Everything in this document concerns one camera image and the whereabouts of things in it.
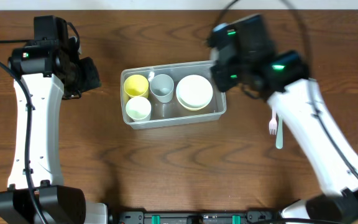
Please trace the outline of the pink plastic fork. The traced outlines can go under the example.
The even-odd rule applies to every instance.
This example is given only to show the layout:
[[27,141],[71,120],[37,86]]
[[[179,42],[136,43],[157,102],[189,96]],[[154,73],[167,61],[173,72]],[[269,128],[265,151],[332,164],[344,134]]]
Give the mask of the pink plastic fork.
[[277,134],[277,127],[278,127],[277,112],[274,109],[272,109],[272,118],[269,121],[268,127],[269,127],[269,133],[271,135]]

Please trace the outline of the grey plastic cup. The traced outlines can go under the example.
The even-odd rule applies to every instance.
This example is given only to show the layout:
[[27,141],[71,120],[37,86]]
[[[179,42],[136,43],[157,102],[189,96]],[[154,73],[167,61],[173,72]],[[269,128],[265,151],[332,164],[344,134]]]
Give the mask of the grey plastic cup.
[[155,76],[150,82],[152,94],[161,102],[168,103],[172,100],[174,94],[174,81],[166,74]]

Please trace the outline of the white plastic bowl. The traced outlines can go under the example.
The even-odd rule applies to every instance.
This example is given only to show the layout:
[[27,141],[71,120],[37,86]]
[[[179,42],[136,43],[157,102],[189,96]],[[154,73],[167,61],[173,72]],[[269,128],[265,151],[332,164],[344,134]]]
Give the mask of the white plastic bowl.
[[209,80],[201,75],[188,75],[178,82],[176,96],[186,104],[201,106],[211,102],[213,87]]

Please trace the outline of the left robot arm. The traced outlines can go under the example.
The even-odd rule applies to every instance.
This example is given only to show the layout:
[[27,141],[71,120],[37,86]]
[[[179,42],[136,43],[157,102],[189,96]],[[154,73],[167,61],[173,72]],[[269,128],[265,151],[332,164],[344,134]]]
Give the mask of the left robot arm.
[[15,49],[6,66],[17,100],[16,150],[0,217],[7,223],[107,223],[108,207],[67,187],[60,167],[58,125],[63,100],[99,87],[93,61],[78,44]]

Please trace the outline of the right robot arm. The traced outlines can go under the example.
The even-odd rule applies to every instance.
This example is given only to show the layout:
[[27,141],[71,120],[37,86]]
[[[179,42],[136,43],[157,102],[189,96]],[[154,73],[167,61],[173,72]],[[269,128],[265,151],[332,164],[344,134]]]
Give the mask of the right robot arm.
[[211,51],[220,91],[248,84],[282,117],[317,176],[322,194],[279,212],[287,223],[353,223],[358,220],[358,155],[331,116],[316,80],[299,54],[289,51]]

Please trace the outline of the yellow plastic cup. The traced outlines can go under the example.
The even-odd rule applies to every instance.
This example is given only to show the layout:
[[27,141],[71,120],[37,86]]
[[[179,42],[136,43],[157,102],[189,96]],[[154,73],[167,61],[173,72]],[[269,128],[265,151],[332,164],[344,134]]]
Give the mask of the yellow plastic cup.
[[149,97],[149,81],[142,75],[131,75],[123,85],[123,95],[125,100],[135,96]]

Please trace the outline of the yellow plastic bowl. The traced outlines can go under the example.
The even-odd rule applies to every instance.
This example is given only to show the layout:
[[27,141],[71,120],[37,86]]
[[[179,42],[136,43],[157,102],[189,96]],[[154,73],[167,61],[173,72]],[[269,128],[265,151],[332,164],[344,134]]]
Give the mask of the yellow plastic bowl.
[[189,111],[199,111],[202,110],[203,108],[207,107],[210,103],[207,102],[201,106],[191,106],[189,104],[186,104],[181,98],[177,98],[178,102],[182,105],[182,107],[184,107],[185,109],[189,110]]

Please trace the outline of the white plastic cup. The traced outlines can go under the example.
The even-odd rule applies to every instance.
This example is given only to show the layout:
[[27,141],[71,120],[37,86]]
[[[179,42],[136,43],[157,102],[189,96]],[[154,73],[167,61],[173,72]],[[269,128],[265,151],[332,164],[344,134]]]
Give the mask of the white plastic cup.
[[135,122],[149,121],[151,118],[152,105],[147,98],[135,96],[127,102],[125,111]]

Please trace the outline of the green plastic spoon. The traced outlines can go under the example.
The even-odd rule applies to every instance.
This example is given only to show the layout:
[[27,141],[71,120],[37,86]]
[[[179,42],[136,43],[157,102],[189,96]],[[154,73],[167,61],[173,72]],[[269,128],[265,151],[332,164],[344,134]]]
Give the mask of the green plastic spoon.
[[281,115],[278,116],[278,127],[275,145],[277,149],[283,148],[283,118]]

